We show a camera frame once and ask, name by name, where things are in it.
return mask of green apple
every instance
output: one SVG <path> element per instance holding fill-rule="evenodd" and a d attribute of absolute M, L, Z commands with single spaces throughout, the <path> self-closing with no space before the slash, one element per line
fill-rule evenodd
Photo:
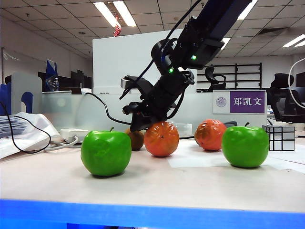
<path fill-rule="evenodd" d="M 222 150 L 233 166 L 258 167 L 268 156 L 269 137 L 260 127 L 231 126 L 223 135 Z"/>
<path fill-rule="evenodd" d="M 81 160 L 93 175 L 113 176 L 127 167 L 132 154 L 127 134 L 112 131 L 91 131 L 81 145 Z"/>

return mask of logo emblem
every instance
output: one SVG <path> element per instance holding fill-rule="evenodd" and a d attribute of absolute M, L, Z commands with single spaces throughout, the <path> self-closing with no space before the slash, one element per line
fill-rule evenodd
<path fill-rule="evenodd" d="M 227 100 L 223 97 L 219 97 L 216 99 L 216 105 L 219 107 L 224 107 L 227 104 Z"/>

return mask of fake fruit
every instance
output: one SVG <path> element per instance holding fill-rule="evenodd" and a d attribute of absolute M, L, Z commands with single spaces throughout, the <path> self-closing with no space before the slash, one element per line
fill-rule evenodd
<path fill-rule="evenodd" d="M 195 132 L 195 141 L 203 149 L 217 151 L 221 149 L 221 141 L 226 126 L 215 119 L 206 119 L 199 124 Z"/>
<path fill-rule="evenodd" d="M 165 157 L 178 147 L 179 133 L 169 122 L 158 122 L 149 127 L 144 134 L 144 144 L 148 152 L 154 156 Z"/>
<path fill-rule="evenodd" d="M 81 145 L 81 160 L 93 175 L 113 176 L 128 165 L 132 154 L 127 134 L 112 131 L 91 131 Z"/>
<path fill-rule="evenodd" d="M 231 126 L 223 135 L 222 148 L 231 165 L 258 167 L 268 156 L 269 137 L 260 127 Z"/>
<path fill-rule="evenodd" d="M 125 130 L 125 133 L 132 142 L 132 151 L 139 151 L 144 145 L 144 134 L 141 131 L 130 132 L 130 129 Z"/>

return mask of rubik's cube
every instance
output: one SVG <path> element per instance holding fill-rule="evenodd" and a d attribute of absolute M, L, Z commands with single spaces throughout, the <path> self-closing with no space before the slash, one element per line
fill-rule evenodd
<path fill-rule="evenodd" d="M 270 151 L 295 150 L 295 127 L 263 125 L 263 129 L 269 135 Z"/>

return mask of purple label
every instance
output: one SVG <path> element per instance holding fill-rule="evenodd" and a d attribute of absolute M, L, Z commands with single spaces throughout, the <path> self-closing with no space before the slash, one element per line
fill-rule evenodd
<path fill-rule="evenodd" d="M 265 113 L 265 92 L 230 92 L 230 113 Z"/>

